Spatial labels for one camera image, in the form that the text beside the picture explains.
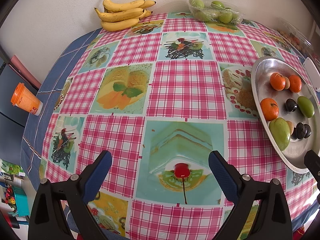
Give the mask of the green mango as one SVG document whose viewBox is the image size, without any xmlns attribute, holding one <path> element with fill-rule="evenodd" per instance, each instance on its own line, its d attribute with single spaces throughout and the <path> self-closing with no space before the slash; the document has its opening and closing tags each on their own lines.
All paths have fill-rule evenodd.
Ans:
<svg viewBox="0 0 320 240">
<path fill-rule="evenodd" d="M 283 118 L 276 118 L 269 123 L 270 132 L 281 151 L 284 151 L 289 143 L 291 130 L 289 124 Z"/>
<path fill-rule="evenodd" d="M 297 99 L 297 104 L 298 104 L 298 107 L 299 107 L 301 113 L 305 117 L 311 118 L 314 116 L 315 109 L 314 109 L 314 106 L 313 106 L 310 99 L 308 99 L 305 96 L 299 96 Z"/>
</svg>

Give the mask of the dark plum with stem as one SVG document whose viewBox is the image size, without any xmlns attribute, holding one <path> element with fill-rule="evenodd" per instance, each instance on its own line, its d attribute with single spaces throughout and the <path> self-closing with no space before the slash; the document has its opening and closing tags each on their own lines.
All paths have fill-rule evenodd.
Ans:
<svg viewBox="0 0 320 240">
<path fill-rule="evenodd" d="M 285 102 L 285 108 L 288 112 L 294 112 L 297 109 L 298 105 L 293 99 L 287 99 Z"/>
</svg>

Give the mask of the orange tangerine with stem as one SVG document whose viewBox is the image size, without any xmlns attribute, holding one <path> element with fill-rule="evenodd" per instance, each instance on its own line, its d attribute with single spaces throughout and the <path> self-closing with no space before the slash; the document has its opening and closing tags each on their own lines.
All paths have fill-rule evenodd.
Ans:
<svg viewBox="0 0 320 240">
<path fill-rule="evenodd" d="M 270 85 L 273 89 L 281 91 L 286 86 L 285 77 L 283 77 L 279 72 L 274 72 L 270 76 Z"/>
</svg>

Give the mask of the brown longan near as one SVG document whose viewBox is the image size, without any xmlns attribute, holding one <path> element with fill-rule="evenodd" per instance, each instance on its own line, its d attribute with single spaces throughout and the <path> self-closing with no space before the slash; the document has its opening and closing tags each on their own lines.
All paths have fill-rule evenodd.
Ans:
<svg viewBox="0 0 320 240">
<path fill-rule="evenodd" d="M 292 135 L 293 132 L 294 132 L 294 125 L 293 125 L 293 123 L 292 123 L 291 121 L 289 121 L 289 120 L 287 120 L 286 122 L 287 122 L 287 124 L 288 124 L 288 126 L 289 126 L 289 128 L 290 128 L 290 134 Z"/>
</svg>

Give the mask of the brown longan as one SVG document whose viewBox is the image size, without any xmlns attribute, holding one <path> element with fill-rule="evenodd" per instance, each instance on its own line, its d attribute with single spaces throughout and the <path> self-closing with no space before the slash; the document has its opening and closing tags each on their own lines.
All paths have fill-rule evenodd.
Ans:
<svg viewBox="0 0 320 240">
<path fill-rule="evenodd" d="M 284 89 L 289 89 L 290 88 L 290 81 L 288 77 L 284 77 L 285 79 L 285 88 Z"/>
<path fill-rule="evenodd" d="M 288 126 L 289 126 L 289 128 L 290 128 L 290 134 L 292 135 L 293 132 L 294 132 L 294 125 L 293 125 L 293 123 L 292 123 L 291 121 L 289 121 L 289 120 L 287 120 L 286 122 L 287 122 L 287 124 L 288 124 Z"/>
</svg>

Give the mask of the green mango in plate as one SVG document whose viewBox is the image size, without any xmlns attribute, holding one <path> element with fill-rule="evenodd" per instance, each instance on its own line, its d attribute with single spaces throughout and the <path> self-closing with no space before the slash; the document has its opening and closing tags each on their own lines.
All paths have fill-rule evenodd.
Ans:
<svg viewBox="0 0 320 240">
<path fill-rule="evenodd" d="M 314 109 L 314 106 L 313 106 L 310 99 L 308 99 L 305 96 L 299 96 L 297 99 L 297 104 L 298 104 L 298 107 L 299 107 L 301 113 L 305 117 L 311 118 L 314 116 L 315 109 Z"/>
</svg>

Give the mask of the orange tangerine near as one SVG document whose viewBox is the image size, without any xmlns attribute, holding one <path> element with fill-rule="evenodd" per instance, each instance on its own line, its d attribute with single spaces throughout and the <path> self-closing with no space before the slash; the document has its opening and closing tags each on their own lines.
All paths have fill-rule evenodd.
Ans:
<svg viewBox="0 0 320 240">
<path fill-rule="evenodd" d="M 278 117 L 279 107 L 277 102 L 272 98 L 264 98 L 260 102 L 260 107 L 266 121 L 272 121 Z"/>
</svg>

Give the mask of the blue tablecloth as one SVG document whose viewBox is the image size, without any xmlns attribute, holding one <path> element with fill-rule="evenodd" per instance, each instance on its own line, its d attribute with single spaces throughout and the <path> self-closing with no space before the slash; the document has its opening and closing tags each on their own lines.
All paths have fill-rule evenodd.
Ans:
<svg viewBox="0 0 320 240">
<path fill-rule="evenodd" d="M 42 158 L 43 142 L 54 103 L 60 95 L 69 74 L 74 70 L 89 44 L 101 29 L 89 32 L 76 40 L 63 51 L 43 81 L 36 97 L 43 103 L 38 116 L 29 114 L 21 142 L 21 166 L 35 190 L 40 184 L 39 166 Z"/>
</svg>

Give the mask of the orange tangerine far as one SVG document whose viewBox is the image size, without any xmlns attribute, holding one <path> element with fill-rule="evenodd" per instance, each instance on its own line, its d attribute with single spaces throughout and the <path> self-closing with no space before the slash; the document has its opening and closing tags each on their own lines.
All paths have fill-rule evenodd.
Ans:
<svg viewBox="0 0 320 240">
<path fill-rule="evenodd" d="M 289 89 L 293 93 L 299 93 L 302 89 L 302 81 L 298 75 L 289 76 L 290 86 Z"/>
</svg>

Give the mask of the brown longan far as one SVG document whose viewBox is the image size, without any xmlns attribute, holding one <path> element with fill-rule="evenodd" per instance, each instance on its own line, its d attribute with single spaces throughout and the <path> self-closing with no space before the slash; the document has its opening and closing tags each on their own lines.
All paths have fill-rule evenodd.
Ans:
<svg viewBox="0 0 320 240">
<path fill-rule="evenodd" d="M 284 89 L 289 89 L 290 88 L 290 81 L 288 77 L 284 77 L 285 79 L 285 88 Z"/>
</svg>

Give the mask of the white rectangular box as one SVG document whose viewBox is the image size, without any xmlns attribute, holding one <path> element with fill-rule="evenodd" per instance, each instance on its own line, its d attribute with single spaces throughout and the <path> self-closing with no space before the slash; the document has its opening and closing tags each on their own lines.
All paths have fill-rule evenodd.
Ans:
<svg viewBox="0 0 320 240">
<path fill-rule="evenodd" d="M 311 84 L 316 92 L 320 92 L 320 74 L 313 61 L 307 57 L 303 63 Z"/>
</svg>

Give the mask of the pink checkered tablecloth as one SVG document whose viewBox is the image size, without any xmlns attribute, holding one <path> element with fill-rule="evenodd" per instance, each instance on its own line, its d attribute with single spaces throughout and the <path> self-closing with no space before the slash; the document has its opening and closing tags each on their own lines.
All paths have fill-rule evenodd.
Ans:
<svg viewBox="0 0 320 240">
<path fill-rule="evenodd" d="M 101 30 L 54 103 L 40 178 L 66 180 L 108 150 L 112 167 L 88 205 L 101 228 L 130 239 L 210 239 L 232 209 L 208 166 L 217 150 L 240 173 L 277 178 L 297 217 L 315 182 L 286 167 L 259 119 L 251 69 L 263 55 L 306 76 L 280 33 L 248 20 L 234 27 L 171 12 Z"/>
</svg>

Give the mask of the round metal plate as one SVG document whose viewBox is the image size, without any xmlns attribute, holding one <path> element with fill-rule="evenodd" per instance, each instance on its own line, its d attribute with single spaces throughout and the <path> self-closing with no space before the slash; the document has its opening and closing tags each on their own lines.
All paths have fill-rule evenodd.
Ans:
<svg viewBox="0 0 320 240">
<path fill-rule="evenodd" d="M 290 90 L 276 91 L 270 85 L 271 74 L 279 72 L 283 76 L 289 77 L 296 75 L 302 81 L 302 90 L 299 93 L 293 93 Z M 304 174 L 309 170 L 304 164 L 304 156 L 309 150 L 313 150 L 319 154 L 319 103 L 317 95 L 312 87 L 305 81 L 305 79 L 293 67 L 285 61 L 276 57 L 265 56 L 259 58 L 253 64 L 251 71 L 251 86 L 253 98 L 258 109 L 263 127 L 285 165 L 293 172 Z M 305 96 L 312 102 L 315 114 L 311 118 L 305 117 L 298 109 L 294 112 L 289 112 L 285 108 L 285 101 L 289 98 L 297 100 L 299 96 Z M 294 125 L 301 122 L 308 124 L 311 127 L 311 135 L 307 139 L 290 140 L 288 147 L 281 151 L 274 140 L 269 129 L 269 122 L 263 116 L 263 111 L 260 107 L 260 102 L 264 98 L 272 98 L 279 106 L 280 118 L 291 121 Z"/>
</svg>

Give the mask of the orange lidded cup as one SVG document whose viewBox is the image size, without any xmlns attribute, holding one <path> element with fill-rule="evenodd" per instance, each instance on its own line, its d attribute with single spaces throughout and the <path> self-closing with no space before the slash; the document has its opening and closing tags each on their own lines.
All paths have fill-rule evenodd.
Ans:
<svg viewBox="0 0 320 240">
<path fill-rule="evenodd" d="M 13 106 L 17 106 L 35 116 L 39 116 L 43 107 L 42 101 L 21 82 L 16 86 L 10 101 Z"/>
</svg>

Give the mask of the clear box of longans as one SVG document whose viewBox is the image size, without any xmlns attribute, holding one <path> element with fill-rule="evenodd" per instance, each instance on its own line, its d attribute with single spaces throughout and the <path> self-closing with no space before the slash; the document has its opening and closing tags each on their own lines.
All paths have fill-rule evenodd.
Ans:
<svg viewBox="0 0 320 240">
<path fill-rule="evenodd" d="M 277 31 L 285 40 L 294 46 L 304 57 L 307 57 L 308 53 L 313 52 L 313 46 L 311 42 L 291 23 L 283 18 L 278 18 Z"/>
</svg>

